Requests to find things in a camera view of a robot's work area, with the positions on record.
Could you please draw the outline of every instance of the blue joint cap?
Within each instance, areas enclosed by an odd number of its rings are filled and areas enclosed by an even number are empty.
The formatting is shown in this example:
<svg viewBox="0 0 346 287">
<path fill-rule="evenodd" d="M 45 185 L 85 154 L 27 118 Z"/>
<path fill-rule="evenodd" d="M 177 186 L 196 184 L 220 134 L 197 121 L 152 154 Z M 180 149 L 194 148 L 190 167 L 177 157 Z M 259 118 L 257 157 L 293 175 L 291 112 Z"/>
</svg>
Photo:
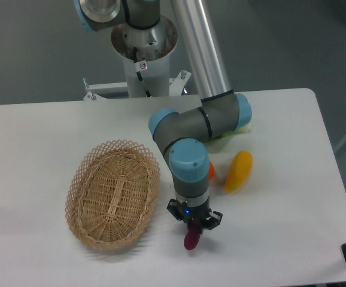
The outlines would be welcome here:
<svg viewBox="0 0 346 287">
<path fill-rule="evenodd" d="M 209 156 L 205 145 L 195 139 L 176 142 L 169 153 L 169 168 L 183 182 L 198 182 L 209 172 Z"/>
<path fill-rule="evenodd" d="M 93 33 L 95 30 L 93 30 L 92 27 L 90 27 L 88 22 L 85 20 L 83 12 L 80 7 L 80 0 L 73 0 L 73 2 L 75 4 L 77 15 L 80 18 L 81 24 L 83 24 L 85 31 L 88 33 Z"/>
<path fill-rule="evenodd" d="M 163 108 L 155 112 L 150 118 L 149 118 L 149 131 L 151 133 L 151 136 L 154 138 L 154 132 L 156 131 L 157 126 L 159 123 L 169 114 L 178 114 L 178 112 L 175 109 L 172 108 Z"/>
<path fill-rule="evenodd" d="M 251 121 L 251 106 L 247 101 L 247 98 L 241 93 L 236 94 L 236 97 L 239 103 L 239 118 L 235 130 L 246 126 Z"/>
</svg>

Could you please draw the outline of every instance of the wicker basket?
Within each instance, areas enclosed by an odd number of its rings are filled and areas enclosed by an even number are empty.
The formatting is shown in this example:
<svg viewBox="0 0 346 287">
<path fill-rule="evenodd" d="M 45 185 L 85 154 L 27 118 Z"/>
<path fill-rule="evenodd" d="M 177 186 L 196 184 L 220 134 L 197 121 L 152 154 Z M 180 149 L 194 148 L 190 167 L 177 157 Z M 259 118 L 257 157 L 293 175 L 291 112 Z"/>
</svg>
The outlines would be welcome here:
<svg viewBox="0 0 346 287">
<path fill-rule="evenodd" d="M 87 154 L 66 198 L 69 229 L 98 249 L 128 246 L 145 230 L 159 193 L 159 166 L 149 149 L 112 141 Z"/>
</svg>

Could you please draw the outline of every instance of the yellow mango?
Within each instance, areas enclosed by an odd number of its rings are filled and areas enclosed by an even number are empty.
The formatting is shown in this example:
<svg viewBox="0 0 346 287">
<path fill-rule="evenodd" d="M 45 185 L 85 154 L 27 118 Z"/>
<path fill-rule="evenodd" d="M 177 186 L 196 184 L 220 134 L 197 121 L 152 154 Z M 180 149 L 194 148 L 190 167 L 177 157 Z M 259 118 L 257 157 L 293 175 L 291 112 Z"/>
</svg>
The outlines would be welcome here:
<svg viewBox="0 0 346 287">
<path fill-rule="evenodd" d="M 253 156 L 250 152 L 240 151 L 234 156 L 224 185 L 227 193 L 236 191 L 244 184 L 250 174 L 252 165 Z"/>
</svg>

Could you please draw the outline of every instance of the cable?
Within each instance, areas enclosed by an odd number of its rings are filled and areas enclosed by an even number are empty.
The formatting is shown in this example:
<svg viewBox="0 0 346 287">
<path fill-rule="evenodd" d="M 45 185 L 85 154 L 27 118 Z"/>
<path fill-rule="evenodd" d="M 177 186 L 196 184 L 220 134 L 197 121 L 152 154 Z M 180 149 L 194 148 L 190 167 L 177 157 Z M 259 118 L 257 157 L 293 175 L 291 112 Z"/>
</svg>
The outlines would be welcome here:
<svg viewBox="0 0 346 287">
<path fill-rule="evenodd" d="M 137 48 L 136 47 L 133 47 L 133 62 L 137 63 Z M 136 74 L 137 74 L 137 78 L 139 79 L 142 86 L 144 87 L 145 94 L 147 95 L 147 97 L 152 97 L 144 79 L 142 78 L 141 72 L 136 72 Z"/>
</svg>

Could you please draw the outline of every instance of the green object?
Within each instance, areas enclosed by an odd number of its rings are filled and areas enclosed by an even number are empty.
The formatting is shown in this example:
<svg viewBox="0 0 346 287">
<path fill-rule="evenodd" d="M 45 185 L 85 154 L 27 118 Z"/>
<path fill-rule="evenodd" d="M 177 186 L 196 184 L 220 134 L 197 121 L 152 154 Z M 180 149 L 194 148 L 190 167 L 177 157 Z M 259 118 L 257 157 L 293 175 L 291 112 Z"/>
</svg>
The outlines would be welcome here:
<svg viewBox="0 0 346 287">
<path fill-rule="evenodd" d="M 228 132 L 228 133 L 224 133 L 223 135 L 220 136 L 216 136 L 215 138 L 212 138 L 210 141 L 207 142 L 213 142 L 216 141 L 217 139 L 222 139 L 225 138 L 227 136 L 232 136 L 232 135 L 239 135 L 241 133 L 246 133 L 247 131 L 249 131 L 251 129 L 251 122 L 249 122 L 248 124 L 244 125 L 243 127 L 240 127 L 232 132 Z"/>
</svg>

